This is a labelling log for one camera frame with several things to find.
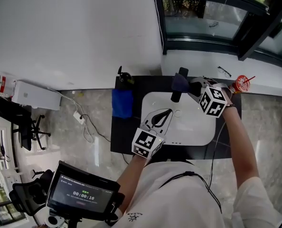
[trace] eyeglasses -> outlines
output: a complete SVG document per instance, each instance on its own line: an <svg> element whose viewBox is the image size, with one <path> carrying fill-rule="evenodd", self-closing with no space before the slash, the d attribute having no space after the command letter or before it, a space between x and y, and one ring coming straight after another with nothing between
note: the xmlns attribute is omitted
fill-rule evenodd
<svg viewBox="0 0 282 228"><path fill-rule="evenodd" d="M231 78L232 77L232 75L229 73L229 72L227 72L226 70L224 70L222 67L218 67L218 72L219 73L224 73L225 74L225 76L227 77L227 78Z"/></svg>

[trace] white box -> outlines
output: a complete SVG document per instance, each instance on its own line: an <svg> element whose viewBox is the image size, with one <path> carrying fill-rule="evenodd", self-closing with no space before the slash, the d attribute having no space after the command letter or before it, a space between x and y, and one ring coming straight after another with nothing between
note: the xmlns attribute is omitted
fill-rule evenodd
<svg viewBox="0 0 282 228"><path fill-rule="evenodd" d="M227 105L227 101L221 88L207 86L199 104L204 114L219 118Z"/></svg>
<svg viewBox="0 0 282 228"><path fill-rule="evenodd" d="M33 108L60 110L61 95L48 89L17 81L11 101L22 105L30 105Z"/></svg>
<svg viewBox="0 0 282 228"><path fill-rule="evenodd" d="M137 128L132 141L132 152L146 159L150 159L164 144L164 139Z"/></svg>

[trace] timer display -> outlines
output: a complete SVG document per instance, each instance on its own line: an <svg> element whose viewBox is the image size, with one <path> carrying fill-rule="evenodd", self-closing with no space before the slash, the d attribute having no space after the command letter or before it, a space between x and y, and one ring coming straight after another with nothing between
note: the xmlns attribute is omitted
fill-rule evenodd
<svg viewBox="0 0 282 228"><path fill-rule="evenodd" d="M71 207L103 213L113 192L61 175L52 200Z"/></svg>
<svg viewBox="0 0 282 228"><path fill-rule="evenodd" d="M77 195L77 196L79 196L81 198L86 198L86 199L94 200L94 197L87 196L86 194L81 194L81 193L78 193L78 192L74 192L74 195Z"/></svg>

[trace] blue sponge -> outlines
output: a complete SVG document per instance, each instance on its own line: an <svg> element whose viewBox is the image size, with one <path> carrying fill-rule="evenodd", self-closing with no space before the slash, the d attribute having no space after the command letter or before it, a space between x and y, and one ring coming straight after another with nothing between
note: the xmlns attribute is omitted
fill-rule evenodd
<svg viewBox="0 0 282 228"><path fill-rule="evenodd" d="M113 116L124 119L132 117L132 90L113 89L112 96Z"/></svg>

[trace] straw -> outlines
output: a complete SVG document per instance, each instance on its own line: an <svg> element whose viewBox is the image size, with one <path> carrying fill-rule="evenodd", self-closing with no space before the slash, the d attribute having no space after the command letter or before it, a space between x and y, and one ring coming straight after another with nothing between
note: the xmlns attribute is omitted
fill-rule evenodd
<svg viewBox="0 0 282 228"><path fill-rule="evenodd" d="M251 78L249 78L248 80L244 81L243 83L245 84L246 82L249 82L251 79L255 78L256 76L253 76Z"/></svg>

